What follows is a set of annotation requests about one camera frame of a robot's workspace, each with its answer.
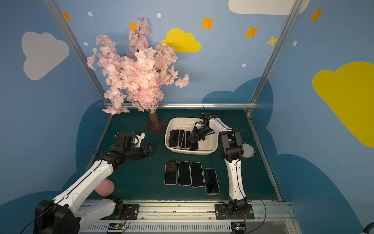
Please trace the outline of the phone white case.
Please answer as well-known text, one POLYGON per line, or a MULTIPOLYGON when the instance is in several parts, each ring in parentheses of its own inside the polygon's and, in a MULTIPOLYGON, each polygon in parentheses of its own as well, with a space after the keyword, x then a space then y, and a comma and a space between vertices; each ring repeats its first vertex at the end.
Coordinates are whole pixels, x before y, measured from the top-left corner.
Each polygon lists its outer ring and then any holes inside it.
POLYGON ((179 186, 191 186, 191 170, 188 161, 178 162, 178 180, 179 186))

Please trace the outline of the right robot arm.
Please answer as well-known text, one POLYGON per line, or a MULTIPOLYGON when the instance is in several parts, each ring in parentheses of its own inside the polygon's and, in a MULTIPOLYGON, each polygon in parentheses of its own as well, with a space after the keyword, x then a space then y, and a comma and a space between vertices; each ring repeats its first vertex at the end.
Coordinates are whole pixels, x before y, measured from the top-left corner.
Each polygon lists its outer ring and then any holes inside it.
POLYGON ((218 135, 220 155, 228 170, 228 209, 231 214, 247 211, 247 197, 243 188, 241 165, 244 154, 240 131, 224 124, 217 115, 202 114, 188 138, 190 143, 204 141, 210 134, 218 135))

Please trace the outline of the white plastic storage box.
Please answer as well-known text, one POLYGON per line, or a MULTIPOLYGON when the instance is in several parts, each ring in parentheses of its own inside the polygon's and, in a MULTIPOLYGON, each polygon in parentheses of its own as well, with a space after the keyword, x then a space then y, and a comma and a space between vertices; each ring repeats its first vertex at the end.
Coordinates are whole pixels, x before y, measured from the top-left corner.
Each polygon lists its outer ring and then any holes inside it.
POLYGON ((197 150, 187 150, 187 149, 176 149, 169 147, 169 136, 171 130, 181 129, 192 131, 196 122, 200 122, 202 119, 199 118, 173 118, 169 121, 166 133, 165 133, 165 146, 172 152, 179 154, 189 154, 189 155, 210 155, 214 153, 218 148, 218 135, 216 133, 205 136, 205 140, 198 142, 197 150))

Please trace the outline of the phone salmon case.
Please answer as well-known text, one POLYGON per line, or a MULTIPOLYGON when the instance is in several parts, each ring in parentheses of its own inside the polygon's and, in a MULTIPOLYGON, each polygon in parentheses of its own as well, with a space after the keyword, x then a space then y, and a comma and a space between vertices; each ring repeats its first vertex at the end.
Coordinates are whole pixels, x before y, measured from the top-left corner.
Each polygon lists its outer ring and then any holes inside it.
POLYGON ((178 148, 182 149, 186 146, 186 141, 185 141, 185 131, 184 130, 179 130, 179 144, 178 148))

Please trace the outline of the phone light pink case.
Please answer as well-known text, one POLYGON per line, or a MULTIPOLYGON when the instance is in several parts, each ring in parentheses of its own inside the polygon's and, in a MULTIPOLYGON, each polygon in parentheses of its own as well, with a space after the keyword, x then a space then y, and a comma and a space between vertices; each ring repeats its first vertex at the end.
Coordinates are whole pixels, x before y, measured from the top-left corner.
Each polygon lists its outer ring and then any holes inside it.
POLYGON ((190 164, 191 185, 193 188, 204 187, 203 169, 200 162, 190 164))

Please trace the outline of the phone cream case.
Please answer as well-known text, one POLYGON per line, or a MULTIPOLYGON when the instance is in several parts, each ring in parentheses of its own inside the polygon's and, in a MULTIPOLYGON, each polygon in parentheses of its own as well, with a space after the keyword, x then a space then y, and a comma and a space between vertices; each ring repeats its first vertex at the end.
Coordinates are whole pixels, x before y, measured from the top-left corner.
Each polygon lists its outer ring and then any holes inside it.
POLYGON ((179 146, 179 130, 171 130, 169 134, 168 146, 170 148, 176 148, 179 146))

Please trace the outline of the phone beige case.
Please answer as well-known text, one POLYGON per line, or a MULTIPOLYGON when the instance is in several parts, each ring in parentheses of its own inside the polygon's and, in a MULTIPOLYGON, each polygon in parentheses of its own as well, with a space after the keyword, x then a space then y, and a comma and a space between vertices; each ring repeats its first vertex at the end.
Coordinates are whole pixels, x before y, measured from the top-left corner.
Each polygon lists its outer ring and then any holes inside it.
POLYGON ((207 195, 213 196, 220 193, 218 178, 214 168, 205 168, 203 170, 205 181, 205 191, 207 195))

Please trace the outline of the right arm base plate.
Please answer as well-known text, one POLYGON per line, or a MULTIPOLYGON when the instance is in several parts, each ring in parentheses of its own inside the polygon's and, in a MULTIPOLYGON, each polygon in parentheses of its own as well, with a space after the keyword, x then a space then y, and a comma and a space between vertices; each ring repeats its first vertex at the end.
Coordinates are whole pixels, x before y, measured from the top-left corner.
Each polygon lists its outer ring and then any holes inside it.
POLYGON ((224 202, 218 202, 214 205, 217 220, 237 220, 237 219, 255 219, 253 208, 250 204, 243 211, 233 211, 229 205, 224 202))

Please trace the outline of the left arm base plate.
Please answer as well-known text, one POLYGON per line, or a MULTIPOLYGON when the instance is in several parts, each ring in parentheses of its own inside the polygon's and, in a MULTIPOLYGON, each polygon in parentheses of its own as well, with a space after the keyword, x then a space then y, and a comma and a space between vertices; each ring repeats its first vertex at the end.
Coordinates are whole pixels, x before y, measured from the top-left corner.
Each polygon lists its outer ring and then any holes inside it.
POLYGON ((101 220, 137 220, 139 213, 139 204, 120 204, 115 207, 114 212, 102 218, 101 220))

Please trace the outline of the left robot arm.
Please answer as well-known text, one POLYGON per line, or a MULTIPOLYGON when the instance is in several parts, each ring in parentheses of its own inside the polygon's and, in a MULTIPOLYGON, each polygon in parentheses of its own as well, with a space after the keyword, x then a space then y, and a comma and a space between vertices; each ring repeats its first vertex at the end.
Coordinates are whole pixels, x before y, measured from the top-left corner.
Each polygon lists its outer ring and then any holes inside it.
POLYGON ((128 160, 141 160, 156 151, 156 146, 142 140, 139 135, 117 134, 113 145, 101 154, 91 168, 64 192, 51 201, 43 200, 35 211, 35 234, 78 234, 87 226, 114 213, 118 202, 103 199, 98 203, 82 208, 86 198, 128 160))

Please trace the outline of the phone coral case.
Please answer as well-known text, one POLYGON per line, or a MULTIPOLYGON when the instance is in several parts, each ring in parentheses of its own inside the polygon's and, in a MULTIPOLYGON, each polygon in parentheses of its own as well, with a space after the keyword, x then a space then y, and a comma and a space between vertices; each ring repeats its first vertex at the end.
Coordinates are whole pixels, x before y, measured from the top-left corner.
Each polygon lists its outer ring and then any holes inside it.
POLYGON ((191 148, 191 143, 190 143, 190 140, 189 140, 190 134, 191 134, 190 131, 185 132, 185 146, 184 146, 184 149, 186 149, 186 150, 189 150, 191 148))

